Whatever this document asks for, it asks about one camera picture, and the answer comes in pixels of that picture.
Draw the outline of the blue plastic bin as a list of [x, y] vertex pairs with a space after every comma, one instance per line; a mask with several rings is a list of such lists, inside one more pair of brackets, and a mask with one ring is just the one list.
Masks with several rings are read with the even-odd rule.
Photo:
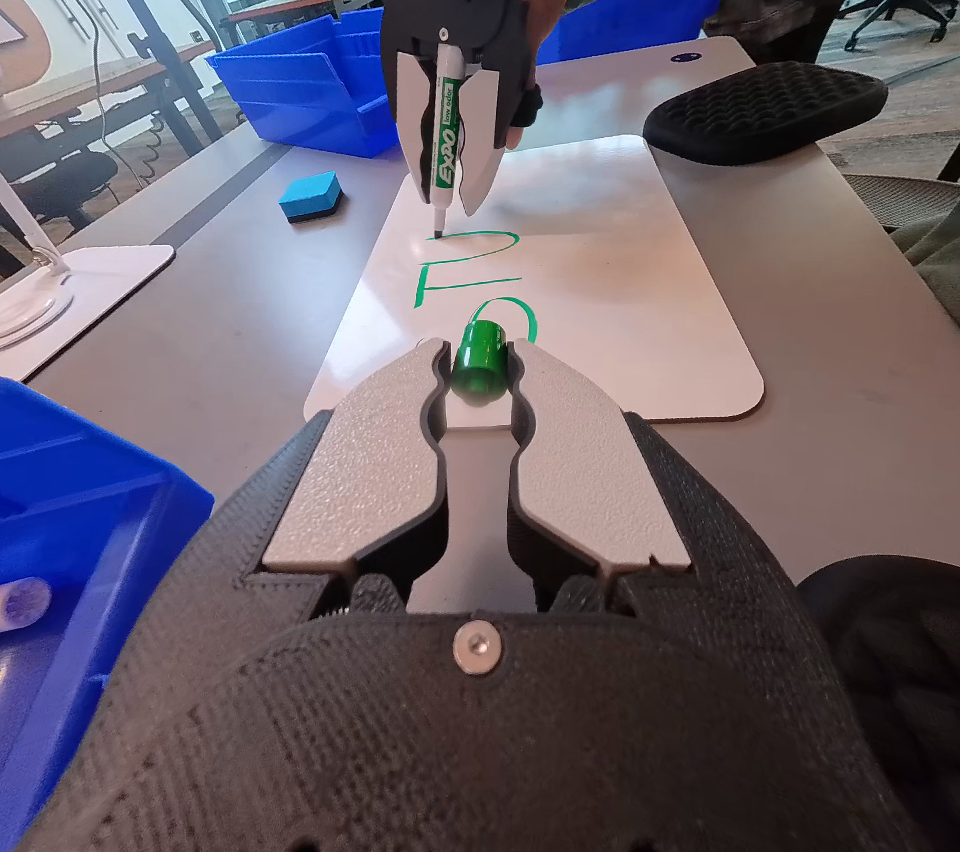
[[596, 0], [564, 14], [543, 42], [536, 64], [696, 40], [721, 0]]
[[258, 137], [372, 159], [399, 144], [380, 61], [381, 8], [316, 18], [207, 62]]
[[139, 615], [213, 506], [176, 466], [2, 378], [2, 588], [51, 590], [38, 620], [2, 628], [2, 850], [66, 771]]

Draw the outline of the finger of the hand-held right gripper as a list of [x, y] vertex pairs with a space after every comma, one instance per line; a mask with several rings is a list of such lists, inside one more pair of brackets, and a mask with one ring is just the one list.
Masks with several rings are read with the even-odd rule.
[[462, 129], [460, 199], [466, 216], [486, 201], [501, 162], [497, 146], [499, 74], [478, 69], [459, 91]]
[[395, 77], [395, 124], [399, 143], [419, 197], [424, 203], [432, 203], [436, 65], [399, 52]]

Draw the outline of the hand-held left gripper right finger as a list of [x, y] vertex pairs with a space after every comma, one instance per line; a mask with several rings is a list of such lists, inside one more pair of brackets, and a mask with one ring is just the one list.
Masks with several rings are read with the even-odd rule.
[[677, 524], [619, 405], [528, 340], [510, 344], [508, 526], [535, 581], [585, 567], [601, 581], [654, 566], [686, 571]]

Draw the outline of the black tape strip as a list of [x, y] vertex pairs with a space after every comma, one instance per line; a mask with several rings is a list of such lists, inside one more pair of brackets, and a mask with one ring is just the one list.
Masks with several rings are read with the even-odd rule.
[[156, 238], [150, 245], [171, 246], [175, 250], [216, 218], [233, 200], [244, 193], [259, 180], [268, 169], [280, 161], [292, 146], [282, 143], [271, 144], [256, 158], [245, 164], [221, 186], [216, 187], [180, 220]]

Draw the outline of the green marker cap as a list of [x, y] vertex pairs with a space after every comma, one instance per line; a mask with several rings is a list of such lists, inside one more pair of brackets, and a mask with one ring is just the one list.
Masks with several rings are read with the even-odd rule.
[[509, 349], [496, 322], [473, 319], [465, 327], [454, 359], [450, 388], [470, 407], [501, 399], [508, 391]]

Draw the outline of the black stand pole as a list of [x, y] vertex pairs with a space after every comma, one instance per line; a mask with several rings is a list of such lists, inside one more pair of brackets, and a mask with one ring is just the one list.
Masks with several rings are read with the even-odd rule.
[[220, 140], [223, 135], [200, 95], [199, 80], [193, 69], [180, 57], [174, 44], [163, 32], [146, 0], [126, 0], [145, 32], [147, 47], [152, 56], [163, 66], [173, 85], [182, 94], [211, 143]]

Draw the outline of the blue foam eraser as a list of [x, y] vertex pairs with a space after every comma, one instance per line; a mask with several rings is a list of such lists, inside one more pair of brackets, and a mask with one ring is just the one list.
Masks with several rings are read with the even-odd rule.
[[295, 180], [284, 191], [278, 204], [286, 220], [295, 224], [333, 215], [342, 196], [336, 172], [328, 171]]

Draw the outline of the grey mesh office chair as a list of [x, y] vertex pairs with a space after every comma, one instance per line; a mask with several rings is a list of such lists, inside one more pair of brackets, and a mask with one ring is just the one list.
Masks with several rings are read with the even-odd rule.
[[888, 233], [950, 213], [959, 202], [959, 185], [954, 183], [885, 175], [843, 177]]

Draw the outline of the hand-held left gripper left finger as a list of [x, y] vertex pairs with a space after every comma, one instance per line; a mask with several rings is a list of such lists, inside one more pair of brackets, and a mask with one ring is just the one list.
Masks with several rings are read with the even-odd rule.
[[266, 547], [271, 572], [419, 578], [450, 533], [450, 343], [426, 339], [332, 410]]

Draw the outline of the dark brown jacket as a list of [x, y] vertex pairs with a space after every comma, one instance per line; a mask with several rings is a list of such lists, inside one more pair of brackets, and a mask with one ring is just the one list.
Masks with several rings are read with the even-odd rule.
[[702, 31], [729, 37], [758, 66], [816, 62], [845, 0], [720, 0]]

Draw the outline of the green dry erase marker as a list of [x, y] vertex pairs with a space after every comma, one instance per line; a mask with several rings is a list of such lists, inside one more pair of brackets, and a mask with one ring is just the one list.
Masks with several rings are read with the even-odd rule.
[[443, 237], [447, 212], [453, 199], [461, 136], [459, 94], [465, 76], [466, 65], [461, 49], [448, 42], [440, 42], [427, 193], [433, 210], [435, 239]]

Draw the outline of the red dry erase marker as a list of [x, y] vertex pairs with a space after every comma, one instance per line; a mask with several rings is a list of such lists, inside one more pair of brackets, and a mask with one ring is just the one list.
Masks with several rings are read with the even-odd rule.
[[1, 633], [30, 627], [47, 613], [52, 589], [43, 578], [26, 577], [1, 584]]

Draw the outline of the white whiteboard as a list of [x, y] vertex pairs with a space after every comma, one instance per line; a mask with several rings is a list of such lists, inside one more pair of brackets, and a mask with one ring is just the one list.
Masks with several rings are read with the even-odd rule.
[[535, 345], [652, 423], [752, 412], [762, 374], [646, 142], [616, 136], [507, 155], [485, 203], [441, 239], [399, 189], [306, 398], [309, 419], [429, 338], [474, 320]]

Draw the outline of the wooden backing board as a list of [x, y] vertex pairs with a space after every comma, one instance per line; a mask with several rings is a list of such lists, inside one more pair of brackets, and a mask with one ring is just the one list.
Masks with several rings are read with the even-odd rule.
[[1, 95], [29, 88], [46, 75], [51, 46], [25, 0], [1, 0]]

